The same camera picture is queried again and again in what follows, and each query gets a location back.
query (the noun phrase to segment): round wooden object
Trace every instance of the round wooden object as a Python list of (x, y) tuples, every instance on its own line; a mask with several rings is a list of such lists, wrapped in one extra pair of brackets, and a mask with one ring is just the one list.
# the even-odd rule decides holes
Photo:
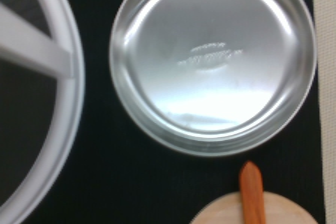
[[(264, 192), (267, 224), (316, 224), (307, 211), (285, 197)], [(240, 193), (214, 200), (202, 209), (192, 224), (244, 224)]]

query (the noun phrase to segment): metal plate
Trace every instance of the metal plate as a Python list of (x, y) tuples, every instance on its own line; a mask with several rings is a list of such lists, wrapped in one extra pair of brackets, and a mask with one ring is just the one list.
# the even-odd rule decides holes
[(258, 146), (303, 103), (315, 48), (300, 0), (124, 1), (109, 63), (142, 130), (198, 156)]

